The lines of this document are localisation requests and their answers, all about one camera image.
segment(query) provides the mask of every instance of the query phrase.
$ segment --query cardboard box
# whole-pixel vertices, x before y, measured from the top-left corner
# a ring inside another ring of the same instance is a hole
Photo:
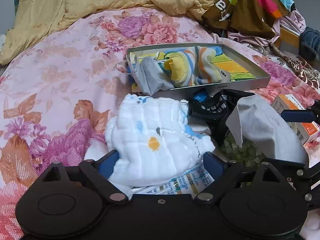
[[[153,54],[156,52],[165,52],[168,49],[180,48],[185,49],[188,47],[201,46],[201,47],[214,47],[219,46],[222,48],[223,53],[229,57],[231,60],[234,60],[240,66],[245,68],[250,72],[255,79],[248,80],[238,80],[222,83],[212,83],[198,86],[189,86],[182,88],[172,88],[169,90],[160,90],[155,93],[153,98],[173,98],[176,100],[186,99],[188,100],[192,93],[199,91],[201,88],[205,88],[210,96],[213,96],[215,93],[219,92],[221,89],[235,89],[235,90],[251,90],[256,88],[264,88],[268,85],[270,81],[270,75],[266,73],[262,68],[257,64],[253,63],[251,60],[246,58],[241,53],[235,51],[231,47],[225,44],[216,44],[216,43],[170,43],[170,44],[155,44],[147,46],[139,46],[135,48],[128,48],[126,59],[128,61],[129,68],[131,70],[131,75],[135,75],[135,64],[132,61],[130,55],[134,53],[137,57],[141,57],[144,54]]]
[[[304,107],[293,95],[278,95],[272,104],[272,107],[281,114],[284,109],[293,110],[305,110]],[[300,123],[297,122],[295,132],[299,137],[302,144],[308,143],[309,141],[316,138],[319,132],[319,128],[315,122],[312,123]]]

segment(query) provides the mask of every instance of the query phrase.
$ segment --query wooden bed frame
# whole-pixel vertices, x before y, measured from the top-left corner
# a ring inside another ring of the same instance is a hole
[[[294,46],[295,48],[299,48],[299,36],[284,28],[280,28],[280,38],[276,40],[275,46],[277,48],[280,48],[282,41],[285,41],[286,43],[290,44],[291,46]]]

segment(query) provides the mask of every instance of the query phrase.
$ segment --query white towel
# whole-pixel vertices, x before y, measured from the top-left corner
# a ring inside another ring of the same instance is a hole
[[[109,180],[124,186],[160,185],[181,175],[214,150],[209,136],[187,125],[188,105],[171,98],[126,95],[105,132],[120,158]]]

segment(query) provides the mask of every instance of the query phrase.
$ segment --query round black disc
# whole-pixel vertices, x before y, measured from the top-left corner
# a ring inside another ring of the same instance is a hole
[[[220,210],[236,230],[269,238],[300,230],[308,207],[294,190],[264,181],[232,190],[221,200]]]
[[[102,210],[98,194],[71,183],[43,183],[23,195],[16,217],[23,231],[41,237],[64,237],[84,231]]]

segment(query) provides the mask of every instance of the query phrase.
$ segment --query blanket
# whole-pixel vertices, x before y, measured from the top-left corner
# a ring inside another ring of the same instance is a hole
[[[148,28],[141,32],[124,25],[129,17]],[[52,161],[78,165],[91,138],[105,143],[106,122],[131,91],[126,50],[168,41],[230,46],[271,75],[268,87],[253,91],[269,103],[278,94],[293,94],[304,107],[320,99],[279,64],[235,41],[211,37],[185,16],[141,7],[79,19],[22,52],[0,78],[0,239],[22,237],[15,205]],[[320,137],[305,148],[314,165],[320,160]]]
[[[7,33],[0,64],[14,59],[46,35],[60,31],[81,17],[100,10],[134,6],[158,7],[170,15],[188,13],[196,19],[217,0],[20,0],[14,28]]]

